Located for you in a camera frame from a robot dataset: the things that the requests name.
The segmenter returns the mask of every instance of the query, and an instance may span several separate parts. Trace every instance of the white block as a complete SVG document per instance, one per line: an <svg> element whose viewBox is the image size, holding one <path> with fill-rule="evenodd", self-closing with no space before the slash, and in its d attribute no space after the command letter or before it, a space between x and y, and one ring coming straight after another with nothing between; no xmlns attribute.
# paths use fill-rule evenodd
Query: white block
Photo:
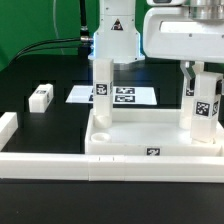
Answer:
<svg viewBox="0 0 224 224"><path fill-rule="evenodd" d="M0 151L7 144L17 128L17 114L10 112L4 113L0 118Z"/></svg>
<svg viewBox="0 0 224 224"><path fill-rule="evenodd" d="M0 154L0 178L88 180L88 156L46 153Z"/></svg>
<svg viewBox="0 0 224 224"><path fill-rule="evenodd" d="M89 180L124 181L124 156L89 156Z"/></svg>
<svg viewBox="0 0 224 224"><path fill-rule="evenodd" d="M113 71L112 59L93 62L93 110L94 123L98 128L108 128L112 124Z"/></svg>
<svg viewBox="0 0 224 224"><path fill-rule="evenodd" d="M31 113L44 113L54 97L53 85L39 85L29 98Z"/></svg>
<svg viewBox="0 0 224 224"><path fill-rule="evenodd" d="M194 141L212 142L216 135L221 95L216 86L223 75L202 72L196 76L191 138Z"/></svg>
<svg viewBox="0 0 224 224"><path fill-rule="evenodd" d="M200 74L204 71L204 62L195 62L192 66L194 73ZM187 78L184 77L182 105L180 114L180 128L189 130L191 128L191 119L194 105L194 90L191 90L187 85Z"/></svg>

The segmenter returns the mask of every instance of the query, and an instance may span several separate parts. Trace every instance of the black tabletop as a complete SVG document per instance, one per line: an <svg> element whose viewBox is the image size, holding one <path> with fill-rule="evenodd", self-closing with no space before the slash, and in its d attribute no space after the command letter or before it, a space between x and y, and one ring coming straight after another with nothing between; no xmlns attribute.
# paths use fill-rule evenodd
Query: black tabletop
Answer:
<svg viewBox="0 0 224 224"><path fill-rule="evenodd" d="M207 64L208 71L223 68ZM31 114L28 98L39 84L54 85L44 114ZM147 60L116 71L114 85L154 87L157 106L180 108L179 62ZM0 112L17 112L19 128L5 152L84 153L92 105L67 104L73 85L92 85L88 61L77 56L33 55L0 73ZM220 120L224 120L223 100ZM224 222L224 185L210 183L0 180L0 223L216 223Z"/></svg>

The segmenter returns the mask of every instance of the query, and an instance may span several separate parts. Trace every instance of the white paper with markers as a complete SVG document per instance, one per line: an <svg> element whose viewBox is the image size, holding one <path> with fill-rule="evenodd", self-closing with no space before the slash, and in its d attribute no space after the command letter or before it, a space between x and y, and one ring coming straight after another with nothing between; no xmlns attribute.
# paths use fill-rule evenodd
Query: white paper with markers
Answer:
<svg viewBox="0 0 224 224"><path fill-rule="evenodd" d="M66 103L93 103L93 86L74 86ZM152 87L113 87L114 104L156 105Z"/></svg>

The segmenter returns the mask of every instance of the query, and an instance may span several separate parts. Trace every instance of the green screen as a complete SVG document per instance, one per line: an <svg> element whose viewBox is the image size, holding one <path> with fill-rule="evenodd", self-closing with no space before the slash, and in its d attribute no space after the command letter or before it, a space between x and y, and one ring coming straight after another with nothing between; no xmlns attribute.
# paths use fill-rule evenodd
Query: green screen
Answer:
<svg viewBox="0 0 224 224"><path fill-rule="evenodd" d="M56 39L53 0L2 0L0 2L0 70L22 48L35 42ZM57 0L56 21L60 38L78 37L79 0ZM99 0L86 0L87 22L91 34L99 25ZM136 28L142 33L143 19L149 6L136 0ZM65 54L76 50L65 49ZM60 50L41 53L61 54Z"/></svg>

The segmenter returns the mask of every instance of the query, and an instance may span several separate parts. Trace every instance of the white tray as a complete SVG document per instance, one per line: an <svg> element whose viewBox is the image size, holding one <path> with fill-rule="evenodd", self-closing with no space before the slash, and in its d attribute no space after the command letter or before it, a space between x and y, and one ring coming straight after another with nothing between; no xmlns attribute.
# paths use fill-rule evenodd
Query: white tray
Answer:
<svg viewBox="0 0 224 224"><path fill-rule="evenodd" d="M93 124L92 110L85 139L86 154L224 156L224 130L220 124L215 144L192 144L190 131L179 128L179 116L180 110L113 109L112 126L98 129Z"/></svg>

